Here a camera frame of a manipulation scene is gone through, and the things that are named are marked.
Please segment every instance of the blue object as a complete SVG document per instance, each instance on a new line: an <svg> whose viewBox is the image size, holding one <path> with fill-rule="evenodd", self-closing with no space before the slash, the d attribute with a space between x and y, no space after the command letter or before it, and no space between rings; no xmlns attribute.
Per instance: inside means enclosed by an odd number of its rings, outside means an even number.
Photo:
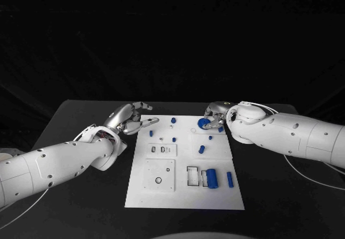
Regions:
<svg viewBox="0 0 345 239"><path fill-rule="evenodd" d="M215 169L212 168L206 170L206 184L208 188L211 189L218 188L216 173Z"/></svg>
<svg viewBox="0 0 345 239"><path fill-rule="evenodd" d="M199 128L203 129L202 126L208 123L211 123L211 120L205 119L205 118L201 118L199 121L198 121Z"/></svg>
<svg viewBox="0 0 345 239"><path fill-rule="evenodd" d="M234 187L234 183L232 183L231 172L227 172L227 176L228 176L228 187L232 188Z"/></svg>
<svg viewBox="0 0 345 239"><path fill-rule="evenodd" d="M205 150L205 146L202 145L202 146L199 147L199 153L203 153L203 150Z"/></svg>

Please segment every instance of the peg board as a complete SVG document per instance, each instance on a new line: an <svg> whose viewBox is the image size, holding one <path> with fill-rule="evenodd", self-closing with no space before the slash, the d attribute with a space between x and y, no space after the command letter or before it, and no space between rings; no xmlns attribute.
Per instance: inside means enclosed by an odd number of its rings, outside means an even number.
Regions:
<svg viewBox="0 0 345 239"><path fill-rule="evenodd" d="M198 127L201 116L141 115L141 120L153 117L160 121L138 131L125 208L244 210L225 131L202 130ZM172 117L176 118L176 123L172 123ZM169 153L154 155L149 144L166 144L170 145L169 147L175 144L176 156ZM205 146L203 154L198 153L201 145ZM198 167L199 186L188 186L186 167ZM216 189L202 186L201 172L209 168L216 171L219 186ZM228 187L227 172L232 174L234 188ZM162 185L153 187L153 180L157 177Z"/></svg>

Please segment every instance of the white base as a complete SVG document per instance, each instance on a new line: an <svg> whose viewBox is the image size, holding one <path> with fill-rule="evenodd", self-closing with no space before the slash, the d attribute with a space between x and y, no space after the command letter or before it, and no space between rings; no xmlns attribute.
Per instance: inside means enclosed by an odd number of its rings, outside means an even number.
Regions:
<svg viewBox="0 0 345 239"><path fill-rule="evenodd" d="M225 131L219 133L218 129L202 130L198 127L201 116L143 115L141 120L151 117L157 117L160 121L138 132L125 207L244 210ZM172 117L176 118L176 123L172 123ZM149 156L150 143L176 144L176 157ZM205 146L203 154L196 151L199 145ZM147 182L143 181L150 177L147 173L144 174L147 159L175 160L175 191L163 192L157 188L154 190L143 188L143 185L147 185ZM199 186L188 186L188 166L198 167ZM216 189L202 186L201 171L209 168L216 171L219 186ZM227 172L232 174L234 188L228 187Z"/></svg>

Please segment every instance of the table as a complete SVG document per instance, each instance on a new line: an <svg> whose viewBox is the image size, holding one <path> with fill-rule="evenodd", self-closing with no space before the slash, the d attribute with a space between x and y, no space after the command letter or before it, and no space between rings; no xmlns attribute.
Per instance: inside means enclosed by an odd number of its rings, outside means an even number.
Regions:
<svg viewBox="0 0 345 239"><path fill-rule="evenodd" d="M92 123L102 125L128 102L65 101L33 149L69 141ZM147 102L153 115L202 115L208 103ZM268 105L296 114L291 105ZM128 147L107 171L89 167L53 187L0 238L149 239L182 232L228 232L254 238L339 238L343 235L345 192L307 181L284 157L238 143L225 128L234 156L244 211L124 208L137 135L120 135ZM345 187L343 178L322 163L290 158L313 179ZM40 193L17 201L0 214L6 224Z"/></svg>

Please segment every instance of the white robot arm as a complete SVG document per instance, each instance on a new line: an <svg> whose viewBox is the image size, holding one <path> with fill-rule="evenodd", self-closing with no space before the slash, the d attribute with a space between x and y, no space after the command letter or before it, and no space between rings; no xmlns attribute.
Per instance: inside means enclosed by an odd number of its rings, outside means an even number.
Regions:
<svg viewBox="0 0 345 239"><path fill-rule="evenodd" d="M211 103L205 118L212 112L214 121L208 121L202 128L222 127L227 122L238 142L254 143L284 155L345 168L345 127L299 115L267 115L255 105L248 102L237 105L229 102Z"/></svg>
<svg viewBox="0 0 345 239"><path fill-rule="evenodd" d="M127 145L118 133L134 134L159 122L138 121L143 102L125 104L111 113L104 126L91 125L74 141L40 148L0 161L0 208L75 178L91 165L101 171L112 165Z"/></svg>

